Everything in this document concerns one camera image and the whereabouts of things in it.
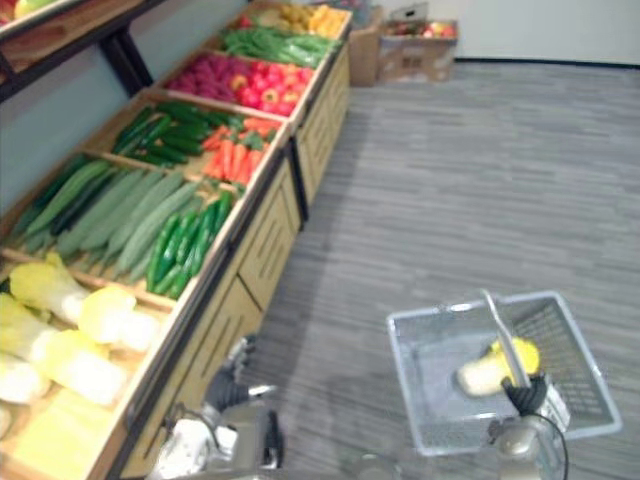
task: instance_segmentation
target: white wall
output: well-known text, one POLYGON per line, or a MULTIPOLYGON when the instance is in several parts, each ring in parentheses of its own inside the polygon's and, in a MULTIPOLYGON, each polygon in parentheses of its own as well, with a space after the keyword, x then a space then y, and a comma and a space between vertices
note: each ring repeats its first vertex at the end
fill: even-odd
MULTIPOLYGON (((226 24, 245 0, 173 0, 132 25, 154 78, 226 24)), ((0 212, 128 101, 90 47, 0 105, 0 212)))
POLYGON ((640 0, 431 0, 429 12, 458 19, 460 57, 640 64, 640 0))

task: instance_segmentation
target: gray wall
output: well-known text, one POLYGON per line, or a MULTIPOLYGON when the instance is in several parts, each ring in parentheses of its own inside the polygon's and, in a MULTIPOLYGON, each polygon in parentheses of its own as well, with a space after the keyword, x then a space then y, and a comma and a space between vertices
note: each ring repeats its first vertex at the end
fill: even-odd
MULTIPOLYGON (((244 0, 171 0, 139 18, 132 34, 154 78, 220 29, 244 0)), ((0 211, 128 98, 90 47, 0 105, 0 211)))

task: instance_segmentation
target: basket handle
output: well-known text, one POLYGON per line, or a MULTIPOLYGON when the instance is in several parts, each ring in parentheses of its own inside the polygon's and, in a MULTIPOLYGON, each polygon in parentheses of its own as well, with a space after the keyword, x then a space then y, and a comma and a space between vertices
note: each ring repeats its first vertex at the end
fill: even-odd
POLYGON ((493 315, 496 326, 498 327, 498 340, 500 341, 502 351, 507 357, 507 364, 509 365, 509 369, 513 374, 513 379, 515 380, 514 386, 531 388, 531 381, 529 380, 529 376, 524 369, 524 365, 522 364, 522 360, 520 359, 518 352, 516 352, 516 348, 513 346, 513 338, 511 337, 511 333, 500 318, 500 314, 498 313, 498 308, 496 307, 493 297, 487 290, 483 289, 481 291, 484 295, 487 305, 489 306, 489 311, 491 312, 491 315, 493 315))

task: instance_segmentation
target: shopping basket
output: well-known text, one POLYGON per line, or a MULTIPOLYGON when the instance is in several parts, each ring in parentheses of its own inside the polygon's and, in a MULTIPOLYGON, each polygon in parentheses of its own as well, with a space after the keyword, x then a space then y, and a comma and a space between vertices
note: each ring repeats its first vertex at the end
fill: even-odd
MULTIPOLYGON (((497 297, 496 305, 511 334, 538 347, 540 368, 551 375, 571 414, 565 438, 620 430, 620 414, 565 300, 546 291, 497 297)), ((517 415, 515 408, 502 393, 469 397, 455 380, 462 365, 496 340, 487 302, 401 312, 387 322, 418 453, 451 455, 489 446, 490 425, 517 415)))

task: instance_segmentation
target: gray carpet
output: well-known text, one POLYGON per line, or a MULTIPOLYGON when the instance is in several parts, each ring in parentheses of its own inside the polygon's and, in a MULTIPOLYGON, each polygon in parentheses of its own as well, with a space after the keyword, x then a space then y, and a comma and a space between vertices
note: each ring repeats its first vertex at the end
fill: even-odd
POLYGON ((353 90, 248 372, 282 388, 288 465, 374 452, 405 478, 495 478, 490 456, 412 454, 385 327, 478 287, 565 296, 624 420, 570 444, 570 478, 640 478, 637 71, 462 64, 353 90))

